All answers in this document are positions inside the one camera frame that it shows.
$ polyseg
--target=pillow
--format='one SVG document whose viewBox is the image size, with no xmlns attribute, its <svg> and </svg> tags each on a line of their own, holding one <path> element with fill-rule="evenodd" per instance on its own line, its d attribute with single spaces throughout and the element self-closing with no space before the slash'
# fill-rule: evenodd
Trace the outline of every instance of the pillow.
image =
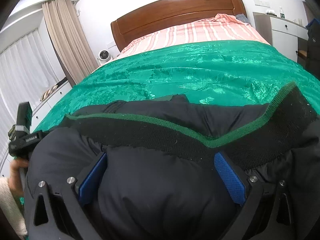
<svg viewBox="0 0 320 240">
<path fill-rule="evenodd" d="M 46 92 L 43 93 L 43 95 L 40 98 L 40 101 L 45 101 L 48 98 L 48 96 L 51 95 L 57 88 L 57 85 L 54 85 L 53 87 L 49 88 Z"/>
<path fill-rule="evenodd" d="M 236 15 L 236 19 L 242 21 L 243 23 L 250 23 L 248 18 L 243 13 Z"/>
</svg>

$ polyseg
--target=blue pad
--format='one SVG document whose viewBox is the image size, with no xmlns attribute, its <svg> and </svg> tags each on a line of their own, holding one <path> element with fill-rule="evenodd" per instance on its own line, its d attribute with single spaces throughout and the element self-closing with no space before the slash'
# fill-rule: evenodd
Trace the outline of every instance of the blue pad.
<svg viewBox="0 0 320 240">
<path fill-rule="evenodd" d="M 81 206 L 89 204 L 97 194 L 100 180 L 106 171 L 107 165 L 107 154 L 103 153 L 79 187 L 78 201 Z"/>
<path fill-rule="evenodd" d="M 215 154 L 214 166 L 233 202 L 242 206 L 245 202 L 245 187 L 221 153 Z"/>
</svg>

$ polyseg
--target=black down jacket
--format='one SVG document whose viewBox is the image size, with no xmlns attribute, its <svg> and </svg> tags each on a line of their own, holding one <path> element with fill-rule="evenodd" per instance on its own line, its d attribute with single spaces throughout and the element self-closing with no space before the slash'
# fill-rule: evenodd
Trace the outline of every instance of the black down jacket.
<svg viewBox="0 0 320 240">
<path fill-rule="evenodd" d="M 27 228 L 38 183 L 65 183 L 103 151 L 108 168 L 86 210 L 105 239 L 218 239 L 239 209 L 212 164 L 223 150 L 248 175 L 288 182 L 303 239 L 320 215 L 320 120 L 299 90 L 291 96 L 251 132 L 269 104 L 191 104 L 176 95 L 81 108 L 33 151 Z"/>
</svg>

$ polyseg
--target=green bedspread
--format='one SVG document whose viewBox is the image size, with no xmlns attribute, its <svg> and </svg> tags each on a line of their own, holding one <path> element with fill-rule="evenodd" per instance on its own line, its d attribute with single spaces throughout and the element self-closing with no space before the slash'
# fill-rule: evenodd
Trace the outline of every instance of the green bedspread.
<svg viewBox="0 0 320 240">
<path fill-rule="evenodd" d="M 257 41 L 177 45 L 104 65 L 65 95 L 36 130 L 48 130 L 83 106 L 119 99 L 186 94 L 191 103 L 264 104 L 290 81 L 320 113 L 320 81 L 272 46 Z"/>
</svg>

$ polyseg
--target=fluffy white fabric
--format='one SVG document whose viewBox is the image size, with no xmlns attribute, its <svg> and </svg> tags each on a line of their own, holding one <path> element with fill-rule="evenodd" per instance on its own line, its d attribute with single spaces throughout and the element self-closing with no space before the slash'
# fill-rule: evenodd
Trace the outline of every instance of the fluffy white fabric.
<svg viewBox="0 0 320 240">
<path fill-rule="evenodd" d="M 0 207 L 17 235 L 25 236 L 27 234 L 26 224 L 11 194 L 7 178 L 0 178 Z"/>
</svg>

